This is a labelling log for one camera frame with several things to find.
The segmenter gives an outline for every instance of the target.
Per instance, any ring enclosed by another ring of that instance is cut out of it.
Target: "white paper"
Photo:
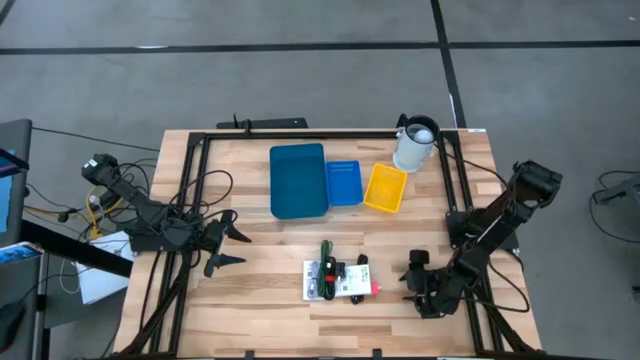
[[[319,261],[305,260],[303,266],[302,299],[324,300],[318,296],[316,285]],[[346,276],[336,280],[335,297],[353,295],[371,295],[371,273],[369,265],[351,265],[345,267]]]
[[[91,244],[94,244],[94,246],[102,250],[133,261],[133,253],[129,245],[129,235],[124,231],[95,239]],[[82,303],[85,305],[93,304],[129,286],[129,279],[126,277],[97,269],[84,271],[87,269],[87,266],[79,263],[75,265],[79,273],[78,281],[80,283]]]

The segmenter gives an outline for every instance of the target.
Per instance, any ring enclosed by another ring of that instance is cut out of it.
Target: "black clamp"
[[[373,349],[373,360],[382,360],[382,349]]]
[[[202,239],[196,245],[197,249],[211,252],[211,256],[204,268],[204,276],[208,278],[213,275],[214,268],[246,262],[245,259],[239,257],[218,253],[225,235],[234,240],[251,242],[251,239],[244,236],[233,226],[233,214],[234,212],[231,210],[224,210],[220,220],[212,220],[204,229]]]
[[[236,114],[233,114],[233,127],[236,129],[240,129],[240,124],[238,123],[238,118],[236,117]],[[250,137],[251,136],[251,129],[253,129],[253,125],[251,124],[251,120],[249,119],[244,119],[242,120],[242,129],[244,129],[244,136],[245,137]]]

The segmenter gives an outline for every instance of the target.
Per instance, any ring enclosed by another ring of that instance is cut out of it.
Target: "black stripe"
[[[0,14],[8,13],[7,6]],[[442,13],[438,12],[436,29],[439,42],[351,42],[351,43],[291,43],[291,44],[236,44],[193,45],[144,48],[133,46],[78,47],[78,48],[0,48],[0,55],[118,55],[118,54],[181,54],[181,53],[225,53],[225,52],[269,52],[269,51],[327,51],[327,50],[420,50],[441,49],[569,49],[640,47],[640,40],[601,41],[506,41],[506,42],[447,42]]]
[[[15,3],[16,0],[7,0],[7,3],[2,7],[2,11],[0,11],[0,26],[2,26],[4,20],[9,16],[9,11],[11,11],[11,8]]]
[[[436,23],[436,31],[438,32],[438,43],[440,44],[440,55],[442,56],[442,65],[444,66],[444,76],[447,79],[447,87],[451,95],[453,103],[453,111],[455,114],[456,126],[460,128],[467,127],[467,121],[464,118],[462,110],[462,99],[458,90],[458,82],[456,73],[453,69],[453,60],[451,59],[451,51],[449,50],[449,41],[447,40],[447,32],[444,28],[444,18],[438,0],[431,0],[431,9],[433,10],[433,19]]]
[[[109,55],[109,54],[166,54],[221,53],[264,51],[322,51],[322,50],[414,50],[437,49],[436,42],[350,42],[350,43],[291,43],[247,45],[200,45],[144,47],[81,47],[81,48],[8,48],[0,55]]]
[[[451,42],[450,49],[569,49],[638,47],[640,40]]]

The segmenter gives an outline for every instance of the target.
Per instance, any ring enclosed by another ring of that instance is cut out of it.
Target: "small blue tray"
[[[327,193],[331,205],[356,205],[362,202],[362,176],[358,161],[327,162]]]

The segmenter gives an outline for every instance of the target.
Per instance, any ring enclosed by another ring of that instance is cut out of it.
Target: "white mug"
[[[422,115],[407,119],[402,114],[398,125],[402,128],[396,135],[398,141],[393,153],[393,164],[400,170],[416,172],[422,167],[424,159],[432,154],[440,128],[433,119]]]

